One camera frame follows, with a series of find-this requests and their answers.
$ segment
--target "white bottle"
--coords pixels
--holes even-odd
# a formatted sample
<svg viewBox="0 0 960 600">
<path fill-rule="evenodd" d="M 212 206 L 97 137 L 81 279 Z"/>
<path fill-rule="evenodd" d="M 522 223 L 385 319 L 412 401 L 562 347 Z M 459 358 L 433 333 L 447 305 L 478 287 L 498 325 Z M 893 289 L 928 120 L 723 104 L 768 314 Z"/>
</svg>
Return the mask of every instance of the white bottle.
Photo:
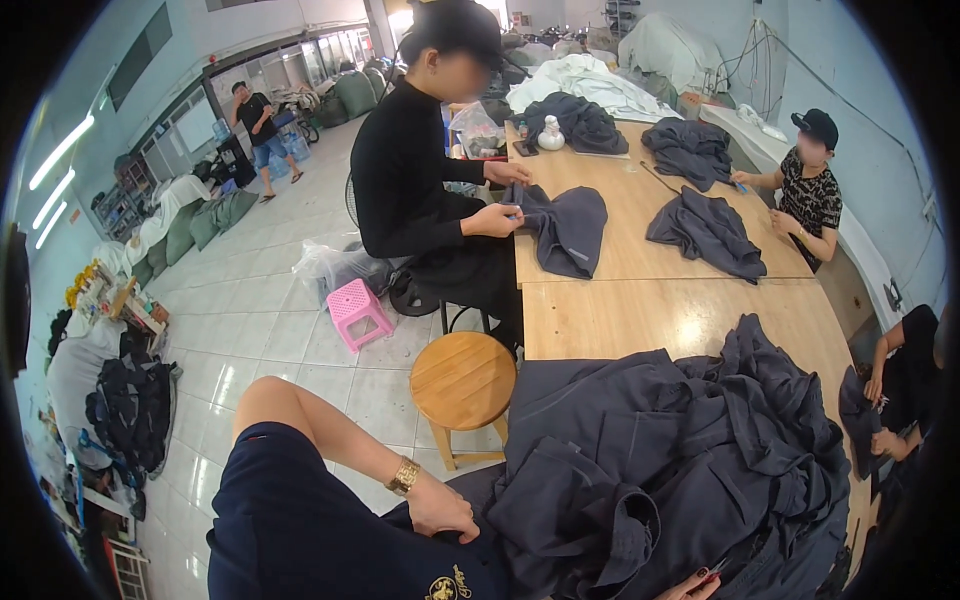
<svg viewBox="0 0 960 600">
<path fill-rule="evenodd" d="M 548 114 L 545 120 L 543 132 L 537 138 L 537 144 L 544 150 L 560 150 L 566 143 L 563 132 L 560 131 L 560 124 L 557 123 L 557 117 Z"/>
</svg>

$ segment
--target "pink plastic stool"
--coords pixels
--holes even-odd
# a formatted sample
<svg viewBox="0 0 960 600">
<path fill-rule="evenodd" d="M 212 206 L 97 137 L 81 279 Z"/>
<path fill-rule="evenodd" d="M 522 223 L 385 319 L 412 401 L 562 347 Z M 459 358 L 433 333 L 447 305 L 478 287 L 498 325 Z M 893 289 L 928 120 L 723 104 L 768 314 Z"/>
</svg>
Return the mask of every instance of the pink plastic stool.
<svg viewBox="0 0 960 600">
<path fill-rule="evenodd" d="M 330 309 L 333 325 L 354 354 L 360 351 L 361 346 L 380 334 L 392 335 L 394 333 L 394 324 L 390 323 L 390 319 L 387 319 L 387 313 L 383 312 L 380 300 L 376 299 L 363 279 L 354 279 L 331 293 L 326 297 L 326 305 Z M 373 319 L 373 322 L 376 323 L 376 329 L 360 339 L 354 340 L 350 337 L 347 327 L 364 317 Z"/>
</svg>

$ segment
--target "wristband watch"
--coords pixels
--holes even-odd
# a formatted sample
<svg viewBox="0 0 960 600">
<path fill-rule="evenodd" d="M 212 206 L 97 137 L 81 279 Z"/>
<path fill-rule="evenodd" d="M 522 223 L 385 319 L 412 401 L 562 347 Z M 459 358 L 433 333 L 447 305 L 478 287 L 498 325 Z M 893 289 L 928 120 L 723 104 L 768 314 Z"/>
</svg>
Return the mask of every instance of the wristband watch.
<svg viewBox="0 0 960 600">
<path fill-rule="evenodd" d="M 400 458 L 403 460 L 403 462 L 400 463 L 400 468 L 396 471 L 396 475 L 390 480 L 390 483 L 384 487 L 398 496 L 405 496 L 410 491 L 410 488 L 413 488 L 414 484 L 417 483 L 420 465 L 405 456 Z"/>
</svg>

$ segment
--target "round wooden stool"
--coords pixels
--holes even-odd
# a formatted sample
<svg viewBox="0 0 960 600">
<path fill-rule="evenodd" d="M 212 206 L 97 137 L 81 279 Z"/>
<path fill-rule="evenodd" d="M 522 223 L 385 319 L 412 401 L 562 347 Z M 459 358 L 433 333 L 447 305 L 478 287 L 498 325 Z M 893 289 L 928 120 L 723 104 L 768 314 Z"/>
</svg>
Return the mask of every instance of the round wooden stool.
<svg viewBox="0 0 960 600">
<path fill-rule="evenodd" d="M 447 470 L 455 470 L 458 463 L 503 460 L 503 452 L 454 455 L 450 431 L 472 431 L 493 423 L 505 444 L 503 413 L 515 383 L 513 357 L 489 335 L 456 331 L 423 349 L 410 373 L 410 393 L 430 421 Z"/>
</svg>

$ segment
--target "mobile phone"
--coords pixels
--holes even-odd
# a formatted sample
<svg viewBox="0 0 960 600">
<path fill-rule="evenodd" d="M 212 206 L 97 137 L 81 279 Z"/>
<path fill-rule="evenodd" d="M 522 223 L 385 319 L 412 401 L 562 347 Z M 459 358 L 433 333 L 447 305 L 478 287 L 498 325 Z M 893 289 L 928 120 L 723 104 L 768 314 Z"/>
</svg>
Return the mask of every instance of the mobile phone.
<svg viewBox="0 0 960 600">
<path fill-rule="evenodd" d="M 516 142 L 514 142 L 514 148 L 516 148 L 516 151 L 519 152 L 520 155 L 524 157 L 536 156 L 540 153 L 540 151 L 537 150 L 536 146 L 527 146 L 526 140 L 523 140 L 523 139 L 519 139 Z"/>
</svg>

